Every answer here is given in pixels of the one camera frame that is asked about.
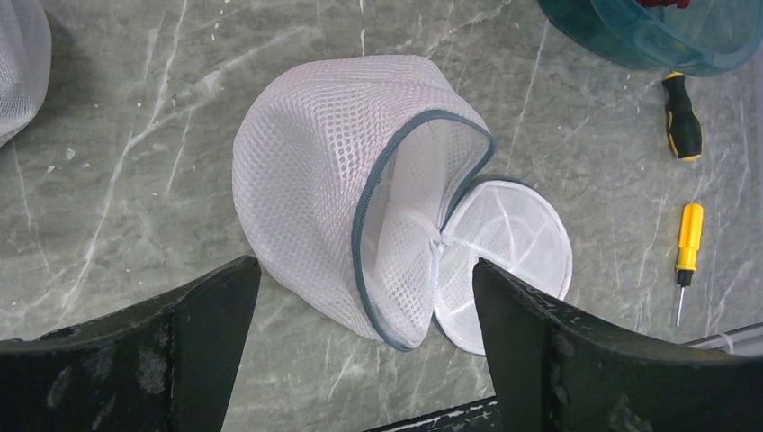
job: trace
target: gray marble floor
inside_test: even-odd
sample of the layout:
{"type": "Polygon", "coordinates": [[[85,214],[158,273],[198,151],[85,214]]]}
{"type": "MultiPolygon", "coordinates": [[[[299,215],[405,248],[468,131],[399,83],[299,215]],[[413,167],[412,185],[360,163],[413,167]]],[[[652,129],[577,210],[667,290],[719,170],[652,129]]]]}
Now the gray marble floor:
{"type": "MultiPolygon", "coordinates": [[[[669,153],[660,71],[566,39],[535,0],[43,0],[49,97],[0,148],[0,339],[35,338],[250,252],[230,196],[248,106],[315,59],[431,58],[500,140],[489,171],[535,185],[575,254],[568,300],[685,341],[763,320],[753,68],[691,79],[705,155],[669,153]],[[681,208],[705,207],[686,324],[670,325],[681,208]]],[[[266,277],[224,429],[357,431],[492,392],[435,329],[408,354],[266,277]]]]}

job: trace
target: red object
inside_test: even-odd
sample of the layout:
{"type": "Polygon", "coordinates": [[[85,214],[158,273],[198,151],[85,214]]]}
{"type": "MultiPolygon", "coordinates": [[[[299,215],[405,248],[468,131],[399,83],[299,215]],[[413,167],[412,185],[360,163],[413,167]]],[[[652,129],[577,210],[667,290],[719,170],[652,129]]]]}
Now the red object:
{"type": "Polygon", "coordinates": [[[643,7],[657,7],[657,6],[678,6],[678,9],[684,9],[689,6],[691,0],[636,0],[639,5],[643,7]]]}

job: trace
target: screwdriver handle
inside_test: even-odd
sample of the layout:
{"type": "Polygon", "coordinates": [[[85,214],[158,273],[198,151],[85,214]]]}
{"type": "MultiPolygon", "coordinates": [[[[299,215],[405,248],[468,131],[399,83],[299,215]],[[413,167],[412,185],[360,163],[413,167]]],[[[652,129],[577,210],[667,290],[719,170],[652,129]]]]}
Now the screwdriver handle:
{"type": "Polygon", "coordinates": [[[705,211],[697,203],[684,207],[681,217],[681,232],[678,235],[677,282],[682,286],[691,284],[691,276],[696,271],[696,253],[702,237],[702,219],[705,211]]]}
{"type": "Polygon", "coordinates": [[[702,155],[702,126],[696,118],[687,94],[686,76],[668,75],[662,86],[668,91],[668,141],[680,160],[694,160],[702,155]]]}

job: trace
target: mesh laundry bag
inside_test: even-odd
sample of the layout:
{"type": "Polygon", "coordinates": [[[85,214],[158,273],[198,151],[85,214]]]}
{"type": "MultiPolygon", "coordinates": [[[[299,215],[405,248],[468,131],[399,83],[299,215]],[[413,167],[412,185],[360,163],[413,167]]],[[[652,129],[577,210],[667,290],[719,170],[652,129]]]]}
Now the mesh laundry bag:
{"type": "Polygon", "coordinates": [[[31,119],[48,92],[50,27],[37,0],[0,0],[0,146],[31,119]]]}
{"type": "Polygon", "coordinates": [[[434,313],[445,216],[493,147],[429,60],[314,62],[252,105],[234,143],[233,197],[275,280],[408,350],[434,313]]]}
{"type": "Polygon", "coordinates": [[[443,229],[446,244],[435,292],[435,315],[459,348],[485,355],[471,288],[485,258],[547,294],[564,299],[572,247],[559,215],[535,190],[505,178],[478,179],[443,229]]]}

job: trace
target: teal plastic bowl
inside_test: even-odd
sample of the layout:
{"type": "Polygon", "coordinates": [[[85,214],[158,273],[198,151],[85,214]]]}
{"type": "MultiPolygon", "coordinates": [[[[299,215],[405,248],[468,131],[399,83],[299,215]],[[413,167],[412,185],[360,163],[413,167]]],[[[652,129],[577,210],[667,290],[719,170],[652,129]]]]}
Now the teal plastic bowl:
{"type": "Polygon", "coordinates": [[[763,39],[763,0],[693,0],[644,9],[635,0],[539,0],[574,41],[628,68],[712,77],[740,67],[763,39]]]}

